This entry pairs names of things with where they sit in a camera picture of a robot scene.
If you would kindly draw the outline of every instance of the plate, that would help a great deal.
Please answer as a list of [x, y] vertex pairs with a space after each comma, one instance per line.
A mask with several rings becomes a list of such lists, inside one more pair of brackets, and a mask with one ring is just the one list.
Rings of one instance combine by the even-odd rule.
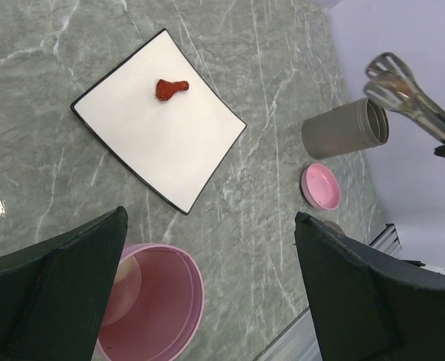
[[[168, 102], [159, 79], [186, 80]], [[161, 30], [71, 104], [72, 111], [139, 179], [188, 214], [246, 128]]]
[[301, 175], [301, 190], [315, 208], [332, 211], [341, 201], [341, 189], [335, 175], [323, 164], [313, 163]]

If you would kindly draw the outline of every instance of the pink bucket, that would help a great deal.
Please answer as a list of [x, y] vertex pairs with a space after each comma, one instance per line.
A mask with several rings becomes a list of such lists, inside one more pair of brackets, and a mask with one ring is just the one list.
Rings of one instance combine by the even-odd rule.
[[201, 322], [201, 272], [187, 252], [166, 244], [127, 244], [119, 264], [132, 256], [110, 293], [95, 350], [106, 361], [174, 360]]

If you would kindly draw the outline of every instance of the tongs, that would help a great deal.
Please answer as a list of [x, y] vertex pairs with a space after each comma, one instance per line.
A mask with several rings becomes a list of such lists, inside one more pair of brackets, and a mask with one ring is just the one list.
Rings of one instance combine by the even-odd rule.
[[393, 53], [377, 56], [366, 68], [365, 94], [388, 111], [403, 114], [445, 143], [445, 111], [423, 92], [413, 72]]

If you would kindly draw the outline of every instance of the gray cup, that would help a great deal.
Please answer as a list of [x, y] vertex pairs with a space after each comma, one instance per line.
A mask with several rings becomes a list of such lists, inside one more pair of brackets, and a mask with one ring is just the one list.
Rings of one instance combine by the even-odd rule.
[[314, 159], [340, 156], [385, 144], [389, 137], [388, 119], [384, 109], [363, 98], [306, 119], [301, 137]]

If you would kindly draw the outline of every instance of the marble countertop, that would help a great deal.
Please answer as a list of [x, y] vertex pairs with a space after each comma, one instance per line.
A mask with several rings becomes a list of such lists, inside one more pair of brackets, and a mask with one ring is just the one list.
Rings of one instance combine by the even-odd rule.
[[[69, 105], [166, 27], [248, 127], [185, 217], [124, 168]], [[336, 211], [298, 188], [311, 163], [305, 118], [347, 100], [324, 10], [293, 0], [0, 2], [0, 256], [115, 208], [129, 242], [190, 252], [205, 281], [203, 320], [180, 359], [249, 360], [307, 306], [294, 216], [351, 237], [382, 228], [363, 155], [323, 161], [341, 182]]]

